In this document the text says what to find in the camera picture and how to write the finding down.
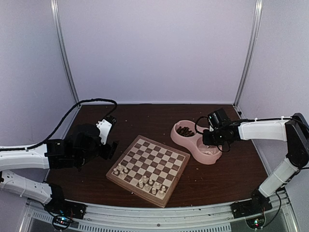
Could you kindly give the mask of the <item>white king piece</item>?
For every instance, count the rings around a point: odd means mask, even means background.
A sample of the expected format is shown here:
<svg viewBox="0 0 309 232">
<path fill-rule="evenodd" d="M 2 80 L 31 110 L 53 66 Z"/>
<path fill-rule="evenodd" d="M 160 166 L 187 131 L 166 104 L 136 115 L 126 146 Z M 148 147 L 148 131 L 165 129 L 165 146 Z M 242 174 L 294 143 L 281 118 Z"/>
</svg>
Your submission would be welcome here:
<svg viewBox="0 0 309 232">
<path fill-rule="evenodd" d="M 142 177 L 142 180 L 143 180 L 143 183 L 146 184 L 146 183 L 147 183 L 147 180 L 148 180 L 147 176 L 144 175 L 144 176 Z"/>
</svg>

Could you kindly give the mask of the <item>white rook piece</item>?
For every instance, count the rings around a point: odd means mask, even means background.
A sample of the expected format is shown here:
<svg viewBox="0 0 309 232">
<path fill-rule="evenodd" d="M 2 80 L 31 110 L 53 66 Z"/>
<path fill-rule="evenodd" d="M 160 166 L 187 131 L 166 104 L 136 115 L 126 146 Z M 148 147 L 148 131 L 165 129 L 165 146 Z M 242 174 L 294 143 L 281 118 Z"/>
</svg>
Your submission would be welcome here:
<svg viewBox="0 0 309 232">
<path fill-rule="evenodd" d="M 165 194 L 165 192 L 164 192 L 163 190 L 160 190 L 160 191 L 159 191 L 159 195 L 160 195 L 160 196 L 164 196 L 164 194 Z"/>
</svg>

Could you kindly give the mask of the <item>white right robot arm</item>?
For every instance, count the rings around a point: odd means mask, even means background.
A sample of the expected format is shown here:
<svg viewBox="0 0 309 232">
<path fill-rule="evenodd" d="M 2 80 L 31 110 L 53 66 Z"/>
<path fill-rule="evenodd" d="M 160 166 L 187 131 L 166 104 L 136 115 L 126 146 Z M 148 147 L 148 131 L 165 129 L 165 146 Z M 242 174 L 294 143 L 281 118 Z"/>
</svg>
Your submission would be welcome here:
<svg viewBox="0 0 309 232">
<path fill-rule="evenodd" d="M 201 133 L 204 145 L 219 147 L 248 140 L 282 141 L 287 144 L 284 160 L 252 193 L 252 199 L 247 204 L 251 213 L 256 214 L 264 208 L 268 198 L 309 162 L 309 124 L 301 113 L 290 117 L 231 120 L 221 108 L 206 118 L 209 128 Z"/>
</svg>

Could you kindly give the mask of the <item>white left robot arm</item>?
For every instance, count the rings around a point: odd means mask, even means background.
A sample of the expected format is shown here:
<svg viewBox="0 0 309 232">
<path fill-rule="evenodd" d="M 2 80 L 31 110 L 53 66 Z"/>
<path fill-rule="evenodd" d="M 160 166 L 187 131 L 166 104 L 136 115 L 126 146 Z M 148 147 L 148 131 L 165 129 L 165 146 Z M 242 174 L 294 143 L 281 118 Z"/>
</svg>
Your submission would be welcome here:
<svg viewBox="0 0 309 232">
<path fill-rule="evenodd" d="M 97 124 L 82 124 L 65 139 L 48 139 L 41 145 L 0 149 L 0 187 L 25 196 L 42 204 L 50 205 L 58 214 L 66 214 L 70 207 L 62 188 L 52 184 L 42 184 L 21 176 L 14 176 L 14 169 L 81 169 L 96 157 L 110 159 L 117 143 L 107 143 L 113 124 L 102 120 Z"/>
</svg>

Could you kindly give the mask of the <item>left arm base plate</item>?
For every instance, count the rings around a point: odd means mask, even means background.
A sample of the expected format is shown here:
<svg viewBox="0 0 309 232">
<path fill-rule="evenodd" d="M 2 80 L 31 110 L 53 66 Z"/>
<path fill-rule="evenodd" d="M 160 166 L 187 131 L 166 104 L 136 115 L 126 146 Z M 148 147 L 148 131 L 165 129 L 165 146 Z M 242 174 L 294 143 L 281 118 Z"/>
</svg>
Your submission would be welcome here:
<svg viewBox="0 0 309 232">
<path fill-rule="evenodd" d="M 47 212 L 53 215 L 66 216 L 68 218 L 83 219 L 86 212 L 86 205 L 70 201 L 52 202 L 44 205 Z"/>
</svg>

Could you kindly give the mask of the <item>pink double bowl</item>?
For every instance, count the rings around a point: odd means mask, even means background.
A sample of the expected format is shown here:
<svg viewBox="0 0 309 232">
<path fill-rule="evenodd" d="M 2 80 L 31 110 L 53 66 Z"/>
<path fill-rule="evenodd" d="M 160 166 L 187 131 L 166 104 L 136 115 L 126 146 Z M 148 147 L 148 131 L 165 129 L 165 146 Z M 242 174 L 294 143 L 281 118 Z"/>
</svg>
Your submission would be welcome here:
<svg viewBox="0 0 309 232">
<path fill-rule="evenodd" d="M 176 129 L 181 127 L 188 127 L 192 130 L 195 135 L 192 137 L 180 136 Z M 222 155 L 222 152 L 213 145 L 204 145 L 202 141 L 202 135 L 195 131 L 195 123 L 189 120 L 178 121 L 171 129 L 170 137 L 172 141 L 184 148 L 186 148 L 194 157 L 194 159 L 202 164 L 212 165 L 214 164 Z M 204 154 L 202 151 L 212 151 L 213 155 Z"/>
</svg>

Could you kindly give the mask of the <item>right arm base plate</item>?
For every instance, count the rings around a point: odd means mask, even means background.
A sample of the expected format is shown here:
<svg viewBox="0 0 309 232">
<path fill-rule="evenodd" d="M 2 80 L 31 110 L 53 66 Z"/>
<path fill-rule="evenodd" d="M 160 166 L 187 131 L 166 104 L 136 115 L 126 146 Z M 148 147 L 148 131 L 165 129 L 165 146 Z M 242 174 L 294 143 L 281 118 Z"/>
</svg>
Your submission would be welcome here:
<svg viewBox="0 0 309 232">
<path fill-rule="evenodd" d="M 234 218 L 242 218 L 271 210 L 272 204 L 270 202 L 266 202 L 259 205 L 255 204 L 253 200 L 246 200 L 242 202 L 234 202 L 230 205 L 230 207 Z"/>
</svg>

